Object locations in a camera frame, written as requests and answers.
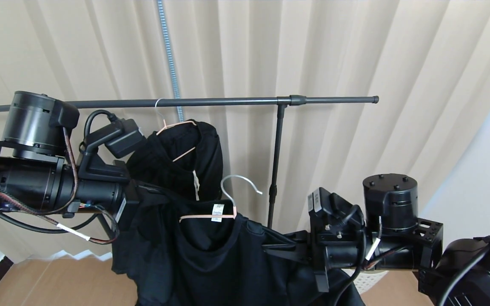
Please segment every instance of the horizontal rod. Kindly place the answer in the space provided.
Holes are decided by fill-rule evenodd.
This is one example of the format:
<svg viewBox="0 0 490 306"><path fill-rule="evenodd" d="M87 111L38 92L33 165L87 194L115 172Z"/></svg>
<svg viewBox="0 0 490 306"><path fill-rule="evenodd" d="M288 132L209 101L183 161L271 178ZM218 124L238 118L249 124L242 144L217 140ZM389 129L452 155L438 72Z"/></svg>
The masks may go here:
<svg viewBox="0 0 490 306"><path fill-rule="evenodd" d="M288 97L258 98L200 98L200 99L160 99L157 106L231 106L231 105L288 105L330 104L330 103L377 103L378 96L373 97L305 97L291 95ZM127 108L154 107L156 99L102 99L94 101L66 101L77 108ZM9 105L0 105L0 112L8 112Z"/></svg>

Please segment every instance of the floor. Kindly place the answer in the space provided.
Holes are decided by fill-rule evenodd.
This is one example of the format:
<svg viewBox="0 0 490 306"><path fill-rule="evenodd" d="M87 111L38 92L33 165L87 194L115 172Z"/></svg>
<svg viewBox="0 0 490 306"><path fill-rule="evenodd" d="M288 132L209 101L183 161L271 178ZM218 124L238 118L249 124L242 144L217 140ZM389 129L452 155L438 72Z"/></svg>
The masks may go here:
<svg viewBox="0 0 490 306"><path fill-rule="evenodd" d="M134 306L135 284L111 260L26 260L0 282L0 306ZM367 306L432 306L410 272L391 272L363 295Z"/></svg>

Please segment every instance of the curtain fold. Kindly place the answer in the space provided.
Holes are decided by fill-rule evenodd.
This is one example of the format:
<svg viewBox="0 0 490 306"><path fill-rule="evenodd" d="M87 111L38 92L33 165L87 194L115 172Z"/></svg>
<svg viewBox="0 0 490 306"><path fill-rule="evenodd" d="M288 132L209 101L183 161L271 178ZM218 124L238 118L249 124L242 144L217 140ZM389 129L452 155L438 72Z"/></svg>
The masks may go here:
<svg viewBox="0 0 490 306"><path fill-rule="evenodd" d="M490 110L487 0L185 0L165 9L181 97L379 95L376 105L287 108L274 213L281 232L307 229L305 199L315 188L363 204L362 179L378 173L417 179L422 209ZM14 91L64 101L173 97L156 2L0 1L0 104ZM153 108L113 111L146 134L162 126ZM175 109L160 111L177 122ZM74 148L91 110L80 112ZM231 189L238 211L266 224L276 108L183 112L217 128L225 174L264 191L238 181ZM0 113L0 138L5 120ZM106 149L101 156L112 160ZM103 235L98 225L85 231ZM0 250L15 262L86 249L110 251L0 220Z"/></svg>

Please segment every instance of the black shirt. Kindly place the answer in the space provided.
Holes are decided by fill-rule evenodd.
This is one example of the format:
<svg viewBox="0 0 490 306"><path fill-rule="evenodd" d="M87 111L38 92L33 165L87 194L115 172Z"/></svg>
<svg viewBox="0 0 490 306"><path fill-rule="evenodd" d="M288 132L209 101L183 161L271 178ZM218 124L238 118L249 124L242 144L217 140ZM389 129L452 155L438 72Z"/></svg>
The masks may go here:
<svg viewBox="0 0 490 306"><path fill-rule="evenodd" d="M126 166L131 178L173 190L196 200L194 175L199 180L199 200L220 199L222 149L216 129L206 122L179 124L147 138ZM190 153L173 161L183 153Z"/></svg>
<svg viewBox="0 0 490 306"><path fill-rule="evenodd" d="M138 210L137 230L124 230L113 244L113 271L127 273L136 282L138 305L305 306L330 298L316 290L310 267L262 250L262 244L292 242L276 231L241 214L221 222L184 219L179 223L182 215L209 215L214 204L224 204L224 214L231 215L230 201L196 202L159 192L142 191L151 204ZM122 252L123 246L128 254ZM334 271L330 284L337 288L346 279L345 273ZM350 286L338 305L363 304Z"/></svg>

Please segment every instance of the pink hanger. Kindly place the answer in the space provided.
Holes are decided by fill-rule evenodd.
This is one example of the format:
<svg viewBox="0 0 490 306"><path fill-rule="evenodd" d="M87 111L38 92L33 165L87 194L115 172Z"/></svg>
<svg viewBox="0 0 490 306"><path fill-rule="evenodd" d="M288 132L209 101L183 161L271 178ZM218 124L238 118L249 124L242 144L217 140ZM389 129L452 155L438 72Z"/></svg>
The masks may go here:
<svg viewBox="0 0 490 306"><path fill-rule="evenodd" d="M187 121L184 121L184 122L177 122L177 123L174 123L174 124L170 124L170 125L167 125L167 123L165 122L165 117L164 115L162 115L160 112L158 112L158 102L160 101L161 99L157 99L156 100L156 103L154 103L154 110L158 113L158 115L160 115L162 117L162 121L164 122L164 126L156 133L156 136L157 135L160 135L160 133L162 133L162 131L164 130L167 130L168 128L172 128L176 125L179 125L179 124L185 124L185 123L191 123L191 124L194 124L195 126L197 126L196 122L193 122L191 120L187 120ZM173 159L173 162L175 161L178 161L181 157L183 157L184 155L187 155L188 153L194 151L196 147L193 147L192 149L186 151L185 153L181 154L179 157L177 157L176 159Z"/></svg>
<svg viewBox="0 0 490 306"><path fill-rule="evenodd" d="M251 186L253 186L256 193L262 194L262 192L256 188L256 185L251 180L246 178L245 176L238 176L237 174L225 176L220 181L220 189L222 189L222 193L224 193L228 197L228 199L230 199L230 201L232 201L232 204L234 206L234 213L232 215L183 215L182 217L179 218L179 223L181 223L181 221L183 221L183 219L196 219L196 218L232 218L232 219L235 219L237 217L236 202L235 202L234 198L232 198L224 189L224 181L229 179L229 178L240 178L240 179L246 180L247 182L249 182L249 184L251 184Z"/></svg>

